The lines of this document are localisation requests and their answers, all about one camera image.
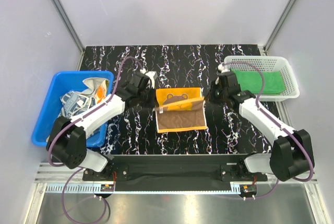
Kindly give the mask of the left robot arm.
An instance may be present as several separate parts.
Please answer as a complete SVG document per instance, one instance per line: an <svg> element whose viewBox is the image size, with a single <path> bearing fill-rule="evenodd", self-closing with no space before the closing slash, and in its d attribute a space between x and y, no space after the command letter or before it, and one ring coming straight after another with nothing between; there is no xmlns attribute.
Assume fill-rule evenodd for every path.
<svg viewBox="0 0 334 224"><path fill-rule="evenodd" d="M71 118L57 118L46 145L49 157L56 158L58 166L89 169L101 180L109 179L113 173L110 159L88 149L87 138L108 120L130 108L155 106L156 79L155 71L142 69L91 109Z"/></svg>

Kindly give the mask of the blue white patterned towel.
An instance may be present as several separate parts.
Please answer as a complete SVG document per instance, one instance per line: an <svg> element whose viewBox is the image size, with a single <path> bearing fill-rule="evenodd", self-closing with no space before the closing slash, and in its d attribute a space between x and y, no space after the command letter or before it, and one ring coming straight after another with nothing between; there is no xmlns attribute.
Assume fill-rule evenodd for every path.
<svg viewBox="0 0 334 224"><path fill-rule="evenodd" d="M60 96L59 99L62 104L62 108L60 109L58 117L63 116L66 118L71 118L73 116L84 113L97 104L95 97L73 90Z"/></svg>

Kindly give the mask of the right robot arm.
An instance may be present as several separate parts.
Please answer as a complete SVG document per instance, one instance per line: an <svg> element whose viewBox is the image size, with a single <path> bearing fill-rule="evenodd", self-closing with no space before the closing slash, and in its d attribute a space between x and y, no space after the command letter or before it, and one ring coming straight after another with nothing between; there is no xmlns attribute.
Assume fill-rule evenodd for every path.
<svg viewBox="0 0 334 224"><path fill-rule="evenodd" d="M227 69L218 74L206 100L214 104L225 103L230 109L247 119L270 141L269 154L250 154L237 167L238 177L249 180L255 173L270 173L280 181L295 179L308 172L309 181L314 174L314 158L310 134L284 124L269 112L259 98L248 90L241 90L236 74Z"/></svg>

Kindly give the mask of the green microfiber towel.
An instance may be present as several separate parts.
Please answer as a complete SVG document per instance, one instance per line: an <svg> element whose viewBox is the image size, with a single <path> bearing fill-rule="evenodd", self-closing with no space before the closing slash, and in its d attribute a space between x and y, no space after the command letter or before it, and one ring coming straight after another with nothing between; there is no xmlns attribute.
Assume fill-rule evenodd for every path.
<svg viewBox="0 0 334 224"><path fill-rule="evenodd" d="M233 70L241 90L258 94L263 86L263 79L257 71ZM262 72L265 85L262 95L277 95L285 91L285 84L280 72Z"/></svg>

